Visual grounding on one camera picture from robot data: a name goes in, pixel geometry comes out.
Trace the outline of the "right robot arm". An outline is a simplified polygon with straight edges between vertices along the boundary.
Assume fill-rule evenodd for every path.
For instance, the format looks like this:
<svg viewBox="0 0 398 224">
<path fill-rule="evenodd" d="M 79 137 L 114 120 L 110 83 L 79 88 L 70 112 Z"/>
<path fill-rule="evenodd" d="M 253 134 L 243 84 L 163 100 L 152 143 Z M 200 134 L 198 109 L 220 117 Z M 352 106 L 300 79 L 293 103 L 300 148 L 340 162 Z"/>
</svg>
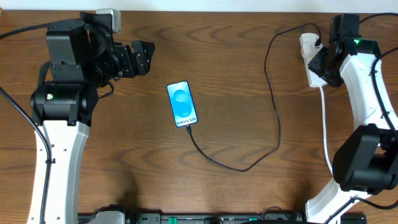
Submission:
<svg viewBox="0 0 398 224">
<path fill-rule="evenodd" d="M 327 161 L 331 180 L 305 204 L 309 223 L 341 223 L 354 204 L 397 186 L 397 115 L 382 78 L 384 54 L 361 37 L 361 22 L 357 14 L 333 17 L 327 46 L 319 35 L 300 36 L 309 85 L 345 85 L 354 118 L 353 133 Z"/>
</svg>

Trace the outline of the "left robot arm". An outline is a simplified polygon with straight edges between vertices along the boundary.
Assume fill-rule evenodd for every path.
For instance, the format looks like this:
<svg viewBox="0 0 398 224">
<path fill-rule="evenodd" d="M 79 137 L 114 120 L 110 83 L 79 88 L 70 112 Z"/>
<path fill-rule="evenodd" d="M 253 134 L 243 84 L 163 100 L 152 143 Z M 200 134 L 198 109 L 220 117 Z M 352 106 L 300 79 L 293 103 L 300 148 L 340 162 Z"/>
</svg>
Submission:
<svg viewBox="0 0 398 224">
<path fill-rule="evenodd" d="M 76 223 L 82 155 L 98 89 L 150 71 L 155 46 L 115 42 L 121 14 L 81 12 L 53 22 L 46 33 L 50 61 L 43 64 L 30 103 L 36 134 L 36 167 L 29 223 Z"/>
</svg>

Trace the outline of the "white power strip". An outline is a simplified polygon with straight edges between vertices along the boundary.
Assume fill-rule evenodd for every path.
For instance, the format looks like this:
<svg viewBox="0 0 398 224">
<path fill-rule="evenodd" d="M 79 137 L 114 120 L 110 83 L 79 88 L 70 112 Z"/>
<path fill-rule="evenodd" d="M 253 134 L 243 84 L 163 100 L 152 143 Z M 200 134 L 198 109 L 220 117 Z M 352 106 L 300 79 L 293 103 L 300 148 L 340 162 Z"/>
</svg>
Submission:
<svg viewBox="0 0 398 224">
<path fill-rule="evenodd" d="M 319 47 L 316 46 L 311 46 L 308 44 L 304 44 L 301 47 L 301 54 L 303 57 L 304 65 L 305 65 L 305 70 L 307 73 L 307 78 L 308 78 L 308 83 L 309 86 L 312 88 L 320 87 L 326 85 L 326 81 L 322 80 L 321 78 L 318 77 L 317 74 L 315 74 L 313 71 L 309 69 L 309 62 L 316 56 L 316 54 L 320 51 Z"/>
</svg>

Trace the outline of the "blue Samsung smartphone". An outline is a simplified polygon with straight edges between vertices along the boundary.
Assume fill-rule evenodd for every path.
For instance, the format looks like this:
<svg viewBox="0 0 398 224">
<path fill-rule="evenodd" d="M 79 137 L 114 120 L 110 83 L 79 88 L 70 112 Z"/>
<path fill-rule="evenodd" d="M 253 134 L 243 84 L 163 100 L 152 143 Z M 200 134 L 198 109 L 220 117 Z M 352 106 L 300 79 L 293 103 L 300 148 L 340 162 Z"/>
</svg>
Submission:
<svg viewBox="0 0 398 224">
<path fill-rule="evenodd" d="M 192 93 L 186 80 L 167 85 L 167 93 L 176 127 L 181 128 L 198 122 Z"/>
</svg>

